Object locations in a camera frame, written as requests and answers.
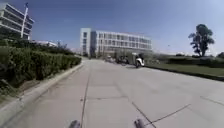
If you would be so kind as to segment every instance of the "grass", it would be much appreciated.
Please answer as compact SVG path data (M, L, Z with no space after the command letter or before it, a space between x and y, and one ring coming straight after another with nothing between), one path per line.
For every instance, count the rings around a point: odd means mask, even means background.
M211 76L224 76L224 68L209 68L197 65L178 65L178 64L148 64L147 66L160 69L181 71L186 73L198 73Z

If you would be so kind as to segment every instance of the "green shrub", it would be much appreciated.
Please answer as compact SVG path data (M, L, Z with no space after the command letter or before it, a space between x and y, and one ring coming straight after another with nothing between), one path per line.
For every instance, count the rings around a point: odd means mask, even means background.
M199 65L212 68L224 68L224 59L221 58L192 58L192 57L171 57L168 64Z
M3 46L0 47L0 79L18 88L26 80L42 80L80 62L81 58L73 55Z
M48 53L60 53L65 55L74 55L69 49L65 47L50 47L47 45L42 45L36 42L29 42L28 40L16 39L16 40L0 40L0 46L10 46L16 48L29 48L35 51L43 51Z

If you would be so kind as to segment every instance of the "multi-story building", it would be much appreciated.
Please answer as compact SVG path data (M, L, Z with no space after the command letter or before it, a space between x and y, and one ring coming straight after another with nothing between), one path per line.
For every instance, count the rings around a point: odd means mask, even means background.
M81 28L80 46L82 54L99 55L116 51L146 53L151 52L148 37L119 32L96 31Z
M24 13L8 3L0 3L0 29L6 29L20 35L24 16ZM33 23L34 20L27 16L24 27L24 39L29 39Z

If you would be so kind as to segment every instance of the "building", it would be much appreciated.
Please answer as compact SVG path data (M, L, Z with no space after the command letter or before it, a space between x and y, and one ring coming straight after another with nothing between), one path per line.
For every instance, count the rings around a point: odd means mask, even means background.
M58 47L58 45L56 43L53 43L51 41L34 41L35 43L39 43L41 45L48 45L51 47Z
M119 32L95 31L81 28L80 46L82 54L96 56L114 52L151 52L151 40L148 37Z
M21 34L24 13L17 10L8 3L0 3L0 29L5 29L7 31ZM29 16L26 17L25 27L24 27L24 39L30 38L30 33L34 20Z

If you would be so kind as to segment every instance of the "pole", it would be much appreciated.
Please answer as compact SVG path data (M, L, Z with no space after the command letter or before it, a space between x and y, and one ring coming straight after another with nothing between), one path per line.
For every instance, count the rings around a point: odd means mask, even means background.
M26 17L27 17L27 14L28 14L28 3L26 3L25 7L26 7L26 10L25 10L24 18L23 18L23 26L22 26L22 30L21 30L21 38L23 38L24 27L25 27L25 23L26 23Z

